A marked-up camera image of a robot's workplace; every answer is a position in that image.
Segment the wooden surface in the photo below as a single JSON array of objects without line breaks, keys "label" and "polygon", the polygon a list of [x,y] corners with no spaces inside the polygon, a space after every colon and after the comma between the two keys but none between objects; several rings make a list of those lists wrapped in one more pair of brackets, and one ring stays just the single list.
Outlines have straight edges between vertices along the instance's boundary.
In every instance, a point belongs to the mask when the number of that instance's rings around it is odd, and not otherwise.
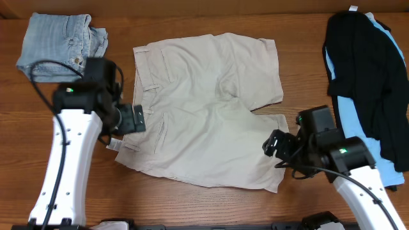
[{"label": "wooden surface", "polygon": [[93,17],[169,17],[262,13],[334,13],[359,6],[363,12],[403,12],[408,0],[0,0],[7,19],[28,19],[34,12]]},{"label": "wooden surface", "polygon": [[[167,38],[225,32],[275,39],[282,103],[258,114],[283,113],[294,134],[298,111],[331,105],[321,47],[330,15],[258,15],[244,17],[179,17],[164,19],[98,19],[92,24],[109,33],[106,57],[125,74],[125,101],[132,101],[135,66],[132,47]],[[377,13],[392,29],[409,57],[409,13]],[[0,228],[25,224],[42,187],[52,142],[52,116],[15,63],[20,56],[26,20],[0,20]],[[42,89],[50,95],[53,84]],[[342,220],[354,217],[324,175],[292,180],[289,172],[279,193],[238,188],[203,188],[153,178],[114,161],[116,152],[95,147],[86,194],[87,224],[110,217],[130,217],[137,224],[187,226],[198,224],[267,224],[301,220],[331,211]],[[398,213],[409,227],[409,185],[389,192]]]}]

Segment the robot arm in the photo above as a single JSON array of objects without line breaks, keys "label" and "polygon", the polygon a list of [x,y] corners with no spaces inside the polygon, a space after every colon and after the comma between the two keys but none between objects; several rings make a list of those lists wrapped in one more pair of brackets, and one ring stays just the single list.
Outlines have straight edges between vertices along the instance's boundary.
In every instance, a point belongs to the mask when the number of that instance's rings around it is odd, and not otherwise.
[{"label": "robot arm", "polygon": [[[86,185],[96,141],[103,142],[101,136],[108,135],[109,143],[112,134],[145,131],[142,107],[120,103],[122,86],[115,81],[117,68],[112,61],[89,58],[81,81],[61,83],[54,92],[53,109],[62,121],[64,133],[55,116],[49,164],[42,191],[30,213],[29,227],[42,227],[44,220],[47,226],[43,229],[83,226],[86,223]],[[61,163],[63,171],[58,183]],[[56,186],[56,198],[50,212]]]},{"label": "robot arm", "polygon": [[[297,136],[274,130],[264,143],[266,155],[283,160],[275,167],[292,167],[306,175],[305,178],[325,171],[329,182],[350,206],[361,229],[406,229],[361,139],[345,139],[335,127],[327,106],[300,112],[297,123],[301,126]],[[319,228],[319,225],[303,224],[306,229]]]}]

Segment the shorts pocket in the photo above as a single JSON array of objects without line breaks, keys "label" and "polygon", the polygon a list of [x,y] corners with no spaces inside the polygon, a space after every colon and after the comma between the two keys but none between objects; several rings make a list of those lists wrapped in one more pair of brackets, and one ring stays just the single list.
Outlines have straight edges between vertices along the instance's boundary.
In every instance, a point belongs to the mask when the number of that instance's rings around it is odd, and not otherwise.
[{"label": "shorts pocket", "polygon": [[169,117],[167,112],[164,112],[162,115],[162,121],[159,125],[158,135],[155,141],[155,153],[158,153],[165,142],[167,126],[169,124]]},{"label": "shorts pocket", "polygon": [[167,77],[169,78],[169,82],[174,82],[174,77],[173,77],[172,71],[170,69],[171,65],[169,64],[169,62],[167,60],[167,57],[165,56],[165,51],[163,49],[161,49],[160,52],[162,53],[162,57],[164,59],[165,68],[166,68],[166,72],[167,72]]}]

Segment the denim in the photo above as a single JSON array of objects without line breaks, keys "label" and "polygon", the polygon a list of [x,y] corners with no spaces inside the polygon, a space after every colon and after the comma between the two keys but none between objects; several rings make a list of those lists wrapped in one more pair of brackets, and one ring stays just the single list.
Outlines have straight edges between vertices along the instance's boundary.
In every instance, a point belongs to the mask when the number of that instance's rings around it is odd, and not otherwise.
[{"label": "denim", "polygon": [[[384,29],[381,25],[379,25],[379,23],[375,21],[372,13],[367,13],[366,16],[369,18],[369,20],[371,20],[374,27],[384,32],[393,41],[402,59],[404,59],[402,51],[397,46],[390,32]],[[325,50],[325,59],[327,62],[328,69],[331,72],[331,79],[333,80],[336,77],[335,72],[334,72],[334,65],[328,55],[327,50]],[[368,147],[368,150],[371,152],[373,158],[376,161],[376,167],[378,168],[380,172],[383,186],[388,187],[391,185],[403,184],[405,182],[405,179],[403,178],[403,174],[401,172],[395,171],[393,162],[381,157],[380,142],[373,138],[366,137],[360,125],[358,114],[355,109],[353,100],[351,98],[346,98],[343,96],[338,96],[337,99],[338,99],[339,118],[342,123],[341,125],[344,130],[345,137],[349,138],[349,137],[357,136],[361,138],[362,141],[364,141],[365,145]]]},{"label": "denim", "polygon": [[[106,30],[89,27],[89,22],[89,15],[33,13],[17,68],[29,77],[33,63],[48,59],[83,73],[86,58],[102,57],[108,46]],[[72,82],[79,78],[71,70],[52,63],[38,65],[33,73],[37,82]]]}]

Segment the wooden table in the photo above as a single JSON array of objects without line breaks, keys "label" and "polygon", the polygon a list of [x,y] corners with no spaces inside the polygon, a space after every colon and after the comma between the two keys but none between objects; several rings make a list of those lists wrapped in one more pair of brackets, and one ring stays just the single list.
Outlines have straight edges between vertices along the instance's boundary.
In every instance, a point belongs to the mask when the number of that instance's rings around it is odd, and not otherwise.
[{"label": "wooden table", "polygon": [[[298,111],[331,106],[321,48],[329,14],[257,15],[237,17],[179,17],[163,19],[98,19],[95,27],[109,33],[106,57],[125,74],[124,98],[132,101],[135,64],[132,47],[167,38],[225,32],[274,39],[284,90],[282,103],[255,113],[283,113],[291,133],[297,131]],[[392,29],[409,57],[409,13],[377,13]],[[52,115],[15,63],[20,56],[27,20],[0,20],[0,227],[25,224],[42,187],[52,142]],[[50,96],[55,84],[43,84]],[[137,224],[188,226],[203,224],[267,224],[301,220],[331,211],[343,220],[352,212],[321,174],[292,180],[290,173],[279,193],[239,188],[203,188],[135,172],[114,161],[116,152],[97,144],[86,194],[87,225],[110,217],[129,217]],[[409,227],[409,185],[389,192]]]}]

